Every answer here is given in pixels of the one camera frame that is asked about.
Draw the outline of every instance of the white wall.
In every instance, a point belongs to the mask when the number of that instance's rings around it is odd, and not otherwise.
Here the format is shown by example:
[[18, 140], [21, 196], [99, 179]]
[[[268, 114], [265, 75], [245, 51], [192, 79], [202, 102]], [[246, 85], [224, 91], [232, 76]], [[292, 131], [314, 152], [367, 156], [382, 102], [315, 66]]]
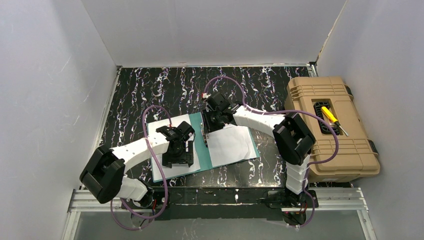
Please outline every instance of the white wall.
[[350, 0], [318, 60], [341, 75], [380, 153], [364, 191], [378, 239], [423, 239], [424, 2]]
[[60, 239], [115, 64], [81, 1], [2, 0], [0, 73], [0, 239]]
[[117, 65], [305, 64], [344, 0], [82, 0]]

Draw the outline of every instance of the black marble table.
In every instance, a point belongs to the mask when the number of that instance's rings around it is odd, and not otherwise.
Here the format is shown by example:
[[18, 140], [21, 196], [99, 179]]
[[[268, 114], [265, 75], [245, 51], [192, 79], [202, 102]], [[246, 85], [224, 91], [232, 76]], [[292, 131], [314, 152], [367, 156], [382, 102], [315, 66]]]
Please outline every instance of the black marble table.
[[[290, 79], [309, 77], [309, 74], [305, 66], [122, 68], [100, 144], [113, 148], [141, 139], [144, 136], [143, 110], [150, 105], [166, 108], [171, 117], [200, 112], [205, 107], [200, 95], [206, 83], [216, 76], [237, 80], [243, 86], [250, 106], [277, 111], [284, 105]], [[242, 99], [239, 88], [225, 79], [209, 87], [210, 93], [215, 91], [233, 101]], [[148, 113], [147, 123], [165, 118], [164, 112], [155, 110]], [[260, 157], [175, 177], [167, 180], [167, 184], [180, 187], [281, 186], [286, 167], [274, 139], [253, 129], [251, 132]], [[141, 178], [153, 186], [163, 185], [162, 182], [153, 183], [149, 160], [133, 167], [128, 176]], [[334, 185], [311, 184], [318, 187]]]

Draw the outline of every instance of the screwdriver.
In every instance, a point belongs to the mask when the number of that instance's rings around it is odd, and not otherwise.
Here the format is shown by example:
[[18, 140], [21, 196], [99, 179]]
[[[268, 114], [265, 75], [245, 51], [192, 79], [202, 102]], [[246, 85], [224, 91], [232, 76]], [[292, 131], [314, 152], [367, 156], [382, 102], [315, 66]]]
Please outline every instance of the screwdriver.
[[332, 121], [337, 127], [339, 127], [343, 133], [346, 135], [346, 137], [349, 137], [349, 134], [343, 129], [342, 126], [340, 126], [340, 122], [339, 120], [337, 120], [337, 118], [334, 117], [334, 115], [330, 112], [330, 110], [328, 108], [326, 108], [325, 106], [321, 107], [322, 112], [327, 116], [328, 119], [330, 119], [330, 121]]

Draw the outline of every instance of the gray wall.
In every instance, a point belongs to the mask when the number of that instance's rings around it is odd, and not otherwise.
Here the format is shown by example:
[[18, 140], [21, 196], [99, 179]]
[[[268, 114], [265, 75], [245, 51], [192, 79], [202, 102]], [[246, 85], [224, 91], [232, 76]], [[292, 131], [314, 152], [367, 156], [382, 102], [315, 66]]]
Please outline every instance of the gray wall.
[[115, 64], [81, 1], [3, 0], [0, 72], [0, 239], [60, 239]]
[[380, 153], [356, 183], [379, 239], [423, 239], [424, 2], [350, 0], [318, 60], [341, 75]]
[[344, 0], [82, 0], [117, 65], [315, 61]]

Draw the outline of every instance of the gray floor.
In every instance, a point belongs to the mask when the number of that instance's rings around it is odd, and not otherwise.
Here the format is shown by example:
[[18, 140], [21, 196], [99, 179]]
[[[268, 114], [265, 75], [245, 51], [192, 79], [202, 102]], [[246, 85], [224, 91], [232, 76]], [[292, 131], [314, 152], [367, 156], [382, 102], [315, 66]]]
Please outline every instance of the gray floor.
[[[117, 212], [126, 226], [130, 214]], [[264, 219], [179, 219], [156, 221], [143, 231], [128, 231], [113, 221], [110, 212], [82, 212], [76, 240], [365, 240], [356, 211], [317, 211], [307, 227], [296, 231], [282, 221]]]

